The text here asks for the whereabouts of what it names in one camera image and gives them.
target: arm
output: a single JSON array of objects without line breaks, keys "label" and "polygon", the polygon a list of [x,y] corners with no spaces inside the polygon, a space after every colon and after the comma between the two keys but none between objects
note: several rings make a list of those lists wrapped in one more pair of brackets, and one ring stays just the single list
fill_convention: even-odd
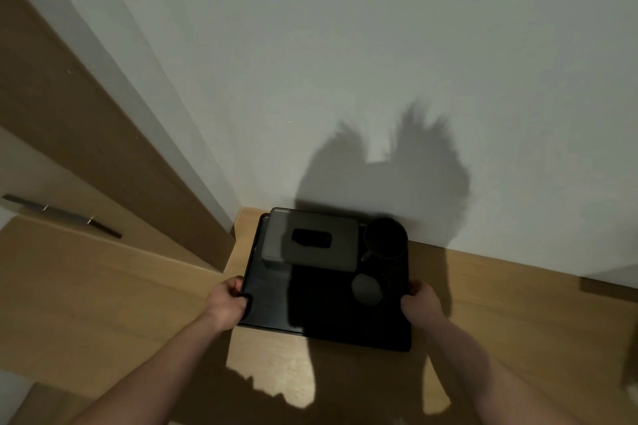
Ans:
[{"label": "arm", "polygon": [[580,422],[520,379],[442,312],[429,285],[414,283],[403,314],[441,349],[485,425],[578,425]]},{"label": "arm", "polygon": [[216,285],[199,317],[84,410],[72,425],[166,424],[206,348],[243,316],[246,299],[236,297],[241,284],[241,278],[231,278]]}]

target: hand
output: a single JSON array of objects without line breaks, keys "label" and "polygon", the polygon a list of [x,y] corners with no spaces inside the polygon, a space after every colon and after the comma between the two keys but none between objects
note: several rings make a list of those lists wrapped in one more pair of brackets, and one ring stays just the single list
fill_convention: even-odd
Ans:
[{"label": "hand", "polygon": [[243,281],[241,277],[231,277],[213,287],[206,298],[202,317],[210,318],[219,332],[234,328],[244,315],[248,301],[239,297]]},{"label": "hand", "polygon": [[420,281],[410,282],[410,293],[402,297],[401,310],[412,326],[425,331],[435,322],[445,319],[434,289]]}]

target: person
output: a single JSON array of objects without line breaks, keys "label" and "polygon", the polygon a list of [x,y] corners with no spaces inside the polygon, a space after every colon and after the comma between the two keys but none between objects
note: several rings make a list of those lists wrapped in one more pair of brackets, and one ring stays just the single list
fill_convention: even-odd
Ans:
[{"label": "person", "polygon": [[[191,324],[89,405],[71,425],[166,424],[208,346],[242,318],[247,302],[239,295],[241,285],[242,278],[235,277],[215,286],[203,312]],[[428,284],[411,283],[401,308],[410,323],[442,351],[485,425],[581,423],[490,357],[452,323]]]}]

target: black tray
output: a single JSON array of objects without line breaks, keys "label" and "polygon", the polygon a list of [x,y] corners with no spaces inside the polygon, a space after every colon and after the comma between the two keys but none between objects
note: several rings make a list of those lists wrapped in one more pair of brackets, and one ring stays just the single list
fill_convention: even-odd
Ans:
[{"label": "black tray", "polygon": [[[248,308],[240,326],[287,332],[323,340],[394,351],[409,351],[411,327],[401,312],[409,286],[407,252],[396,260],[374,257],[357,265],[357,273],[374,276],[384,289],[376,306],[364,306],[352,295],[356,273],[262,260],[269,214],[260,217],[248,260],[242,293]],[[365,251],[359,228],[359,256]]]}]

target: round gray object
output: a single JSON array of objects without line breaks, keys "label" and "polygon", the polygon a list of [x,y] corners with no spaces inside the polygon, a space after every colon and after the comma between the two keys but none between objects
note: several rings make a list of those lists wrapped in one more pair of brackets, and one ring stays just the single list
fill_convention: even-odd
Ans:
[{"label": "round gray object", "polygon": [[352,280],[352,293],[357,302],[365,306],[376,306],[383,299],[381,285],[372,276],[357,274]]}]

